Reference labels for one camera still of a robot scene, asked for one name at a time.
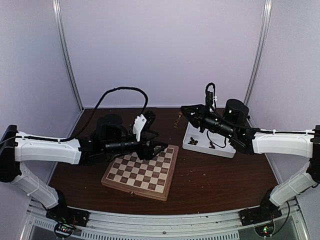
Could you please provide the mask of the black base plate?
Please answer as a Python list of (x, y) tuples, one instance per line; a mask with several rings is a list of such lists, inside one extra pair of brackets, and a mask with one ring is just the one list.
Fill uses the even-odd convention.
[(86, 227), (89, 220), (90, 213), (86, 210), (75, 208), (51, 208), (46, 210), (45, 217), (54, 220), (57, 223), (80, 227)]
[(281, 210), (276, 207), (257, 206), (245, 208), (238, 212), (242, 226), (255, 225), (267, 221), (272, 221), (275, 218), (282, 216)]

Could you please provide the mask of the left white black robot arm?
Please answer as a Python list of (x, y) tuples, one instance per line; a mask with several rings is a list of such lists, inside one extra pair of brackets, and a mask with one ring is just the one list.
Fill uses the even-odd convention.
[(150, 130), (156, 116), (147, 111), (138, 115), (130, 130), (117, 114), (100, 117), (89, 137), (47, 138), (18, 131), (9, 125), (0, 140), (0, 181), (18, 186), (37, 199), (46, 211), (61, 222), (72, 218), (64, 194), (48, 186), (32, 173), (25, 161), (61, 162), (90, 166), (107, 157), (136, 153), (141, 160), (151, 160), (168, 144), (157, 141), (158, 133)]

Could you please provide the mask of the dark chess piece tray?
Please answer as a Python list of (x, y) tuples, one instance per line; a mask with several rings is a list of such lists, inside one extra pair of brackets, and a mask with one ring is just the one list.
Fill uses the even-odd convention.
[(210, 141), (209, 143), (210, 143), (210, 148), (211, 149), (215, 149), (216, 148), (213, 142)]

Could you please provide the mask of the left circuit board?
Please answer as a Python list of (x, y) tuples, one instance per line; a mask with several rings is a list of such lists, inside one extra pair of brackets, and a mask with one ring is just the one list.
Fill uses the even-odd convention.
[(58, 238), (68, 238), (70, 237), (76, 228), (64, 223), (57, 223), (54, 226), (53, 232)]

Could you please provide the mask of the brown chess piece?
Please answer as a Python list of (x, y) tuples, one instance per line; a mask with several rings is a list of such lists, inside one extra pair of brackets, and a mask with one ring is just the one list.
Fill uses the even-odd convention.
[(177, 115), (177, 118), (176, 118), (176, 120), (175, 120), (175, 122), (174, 122), (174, 124), (173, 124), (173, 127), (174, 127), (175, 129), (178, 128), (182, 116), (183, 116), (182, 112), (179, 112), (178, 115)]

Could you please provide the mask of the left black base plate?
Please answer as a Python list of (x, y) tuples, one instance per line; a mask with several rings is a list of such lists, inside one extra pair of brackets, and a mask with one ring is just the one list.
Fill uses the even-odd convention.
[(80, 227), (86, 227), (89, 220), (90, 213), (86, 210), (75, 208), (51, 208), (46, 210), (45, 217), (54, 220), (57, 223)]

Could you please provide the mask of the right circuit board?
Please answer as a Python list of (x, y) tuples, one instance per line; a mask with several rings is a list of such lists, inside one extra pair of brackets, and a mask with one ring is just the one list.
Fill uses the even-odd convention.
[(271, 236), (275, 231), (275, 225), (273, 223), (257, 225), (254, 227), (255, 233), (262, 238)]

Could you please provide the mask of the aluminium corner post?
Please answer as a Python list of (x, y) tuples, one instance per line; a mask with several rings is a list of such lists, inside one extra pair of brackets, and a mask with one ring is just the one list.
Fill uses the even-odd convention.
[(246, 106), (249, 105), (251, 96), (253, 94), (254, 86), (256, 83), (256, 80), (258, 78), (260, 66), (262, 63), (263, 53), (267, 42), (267, 37), (270, 29), (270, 22), (271, 22), (271, 16), (272, 16), (272, 0), (265, 0), (264, 1), (264, 7), (263, 7), (263, 14), (262, 14), (262, 20), (261, 20), (261, 27), (260, 27), (260, 33), (258, 38), (258, 44), (257, 49), (253, 61), (252, 71), (249, 78), (249, 83), (247, 86), (245, 98), (244, 98), (244, 104)]
[(67, 77), (70, 83), (71, 91), (74, 96), (77, 108), (80, 112), (84, 110), (80, 93), (75, 81), (75, 76), (74, 76), (74, 71), (72, 68), (72, 63), (71, 63), (71, 58), (68, 50), (68, 45), (67, 45), (67, 40), (66, 40), (66, 34), (65, 34), (65, 29), (64, 29), (64, 24), (63, 24), (63, 16), (62, 16), (62, 11), (61, 11), (61, 1), (60, 0), (53, 0), (52, 1), (52, 6), (53, 6), (53, 13), (54, 13), (54, 18), (57, 26), (57, 32), (59, 35), (59, 41), (60, 41), (60, 46), (61, 46), (61, 51), (62, 51), (62, 56), (63, 56), (63, 62), (65, 65)]

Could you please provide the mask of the left aluminium corner post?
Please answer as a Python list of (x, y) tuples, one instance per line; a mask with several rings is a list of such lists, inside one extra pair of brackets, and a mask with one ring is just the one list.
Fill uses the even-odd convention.
[(62, 11), (61, 11), (61, 1), (60, 0), (53, 0), (52, 1), (52, 6), (53, 6), (53, 13), (54, 13), (54, 18), (57, 26), (57, 32), (59, 35), (59, 41), (60, 41), (60, 46), (61, 46), (61, 51), (62, 51), (62, 56), (63, 56), (63, 62), (65, 65), (67, 77), (70, 83), (71, 91), (74, 96), (77, 108), (80, 112), (84, 110), (80, 93), (75, 81), (75, 76), (74, 76), (74, 71), (72, 68), (72, 63), (71, 63), (71, 58), (68, 50), (68, 45), (67, 45), (67, 40), (66, 40), (66, 34), (65, 34), (65, 29), (64, 29), (64, 24), (63, 24), (63, 16), (62, 16)]

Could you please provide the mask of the dark chess pieces pile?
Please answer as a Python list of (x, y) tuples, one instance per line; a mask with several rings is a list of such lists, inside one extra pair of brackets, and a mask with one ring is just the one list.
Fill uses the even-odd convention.
[(196, 146), (198, 144), (198, 141), (196, 139), (194, 139), (193, 137), (190, 137), (188, 144)]

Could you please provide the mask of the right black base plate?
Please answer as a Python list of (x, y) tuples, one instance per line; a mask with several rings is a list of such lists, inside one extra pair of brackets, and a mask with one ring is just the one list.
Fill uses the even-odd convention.
[(281, 210), (276, 207), (257, 206), (245, 208), (238, 212), (242, 226), (255, 225), (267, 221), (272, 221), (275, 218), (282, 216)]

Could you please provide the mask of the wooden chessboard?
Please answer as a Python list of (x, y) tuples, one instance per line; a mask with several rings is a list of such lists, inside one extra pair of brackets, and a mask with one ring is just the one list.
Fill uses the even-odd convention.
[(167, 201), (176, 167), (179, 147), (169, 145), (151, 160), (136, 153), (117, 157), (105, 171), (103, 186), (159, 201)]

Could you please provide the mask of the circuit board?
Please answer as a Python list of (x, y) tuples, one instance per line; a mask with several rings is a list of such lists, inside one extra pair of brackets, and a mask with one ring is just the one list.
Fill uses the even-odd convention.
[(257, 225), (254, 227), (255, 233), (262, 238), (271, 236), (275, 231), (275, 225), (273, 223)]
[(68, 238), (70, 237), (76, 228), (64, 223), (57, 223), (54, 226), (53, 232), (58, 238)]

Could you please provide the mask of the aluminium front rail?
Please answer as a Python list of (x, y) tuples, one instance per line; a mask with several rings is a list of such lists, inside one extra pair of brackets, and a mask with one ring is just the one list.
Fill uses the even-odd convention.
[(69, 240), (270, 240), (310, 239), (302, 211), (293, 199), (274, 220), (243, 225), (239, 210), (182, 215), (133, 215), (90, 211), (85, 226), (76, 226)]

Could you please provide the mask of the right aluminium corner post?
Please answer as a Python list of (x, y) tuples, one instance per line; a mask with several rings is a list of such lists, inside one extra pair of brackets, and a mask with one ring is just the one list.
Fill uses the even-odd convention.
[(261, 27), (260, 27), (260, 33), (258, 38), (258, 44), (257, 49), (253, 61), (252, 71), (249, 78), (249, 83), (247, 86), (245, 98), (244, 98), (244, 104), (246, 106), (249, 105), (251, 96), (253, 94), (254, 86), (256, 83), (256, 80), (258, 78), (260, 66), (262, 63), (263, 53), (267, 42), (267, 37), (270, 29), (270, 22), (271, 22), (271, 16), (272, 16), (272, 0), (265, 0), (264, 1), (264, 7), (263, 7), (263, 14), (262, 14), (262, 20), (261, 20)]

